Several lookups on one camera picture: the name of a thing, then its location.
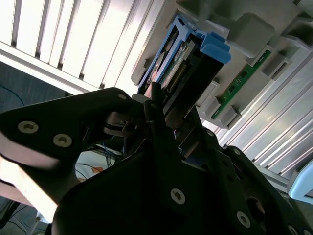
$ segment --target blue drive tray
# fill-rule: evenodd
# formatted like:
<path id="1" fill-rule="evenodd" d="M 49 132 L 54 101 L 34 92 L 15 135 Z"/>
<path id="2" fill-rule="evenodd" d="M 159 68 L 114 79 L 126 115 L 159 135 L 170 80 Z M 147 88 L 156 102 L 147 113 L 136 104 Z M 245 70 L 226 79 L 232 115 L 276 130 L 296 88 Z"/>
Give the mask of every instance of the blue drive tray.
<path id="1" fill-rule="evenodd" d="M 149 79 L 151 71 L 156 64 L 159 55 L 164 51 L 166 42 L 169 40 L 175 28 L 178 30 L 179 34 L 176 40 L 174 41 L 174 43 L 172 44 L 172 47 L 169 53 L 167 54 L 164 62 L 162 63 L 158 74 L 156 75 L 156 79 L 155 79 L 156 82 L 159 82 L 162 76 L 164 75 L 164 72 L 170 65 L 171 61 L 173 60 L 181 44 L 183 42 L 186 42 L 186 40 L 191 35 L 194 35 L 195 37 L 199 38 L 200 41 L 202 41 L 200 52 L 206 54 L 207 56 L 212 57 L 213 59 L 223 64 L 226 64 L 230 61 L 230 54 L 229 54 L 230 47 L 227 44 L 225 44 L 225 39 L 223 37 L 221 37 L 220 35 L 214 32 L 206 33 L 206 32 L 200 31 L 191 22 L 189 22 L 185 17 L 176 16 L 173 24 L 171 25 L 170 30 L 168 31 L 166 35 L 165 40 L 163 41 L 160 49 L 158 50 L 148 70 L 146 71 L 145 75 L 143 76 L 143 78 L 141 79 L 139 83 L 139 89 L 138 89 L 139 94 L 144 94 L 143 87 L 145 87 L 145 84 L 147 80 Z"/>

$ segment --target green circuit board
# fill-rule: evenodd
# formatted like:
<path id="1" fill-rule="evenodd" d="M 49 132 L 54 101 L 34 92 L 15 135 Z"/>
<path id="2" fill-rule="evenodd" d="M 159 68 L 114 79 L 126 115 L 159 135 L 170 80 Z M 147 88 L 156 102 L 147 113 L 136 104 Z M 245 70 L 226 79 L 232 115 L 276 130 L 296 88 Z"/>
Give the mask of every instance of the green circuit board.
<path id="1" fill-rule="evenodd" d="M 252 77 L 252 75 L 257 71 L 257 69 L 263 64 L 263 62 L 269 57 L 270 51 L 266 50 L 260 59 L 250 66 L 246 64 L 245 67 L 240 71 L 240 73 L 235 77 L 231 84 L 227 87 L 224 93 L 219 97 L 219 102 L 221 106 L 213 114 L 212 119 L 217 118 L 221 111 L 226 107 L 226 105 L 231 101 L 231 99 L 236 95 L 236 93 L 241 89 L 241 87 Z"/>

